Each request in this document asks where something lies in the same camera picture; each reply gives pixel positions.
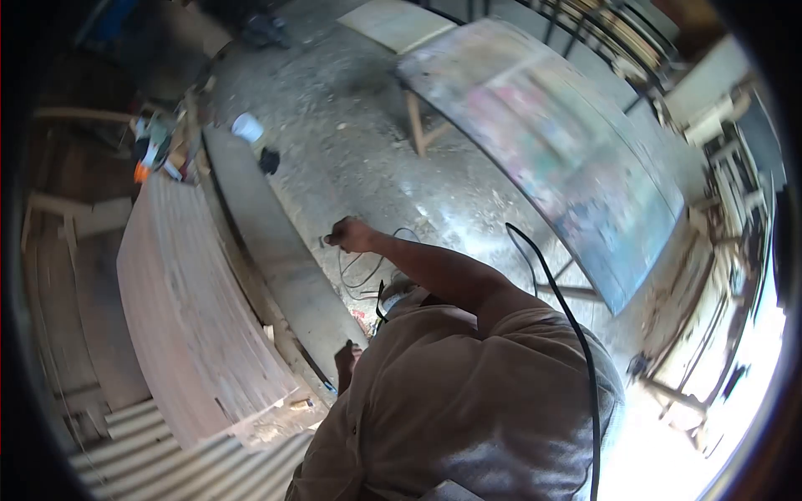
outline workbench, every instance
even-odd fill
[[[546,45],[488,18],[405,55],[396,74],[419,155],[445,130],[423,133],[422,99],[515,184],[592,285],[561,286],[563,294],[620,313],[668,241],[684,200],[615,103]]]

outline white cup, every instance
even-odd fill
[[[234,125],[231,126],[231,132],[234,135],[238,135],[251,144],[256,143],[264,131],[265,129],[250,113],[239,115],[234,120]]]

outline beige shirt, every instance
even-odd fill
[[[623,387],[596,363],[602,464]],[[414,499],[450,479],[491,499],[584,499],[593,455],[587,365],[562,313],[527,309],[485,339],[454,306],[391,311],[296,470],[287,499]]]

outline hand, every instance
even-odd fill
[[[377,236],[382,235],[358,220],[348,216],[342,218],[331,228],[331,234],[326,235],[323,241],[328,245],[339,245],[346,253],[367,253],[373,247]]]
[[[362,348],[359,345],[355,345],[351,339],[346,341],[346,345],[334,354],[334,364],[337,366],[340,379],[342,379],[342,376],[352,376],[354,374],[354,367],[356,367],[356,362],[359,362],[361,356]]]

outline corrugated metal sheet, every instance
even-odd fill
[[[98,499],[283,499],[312,434],[249,453],[235,437],[181,450],[153,400],[106,417],[111,441],[70,463]]]

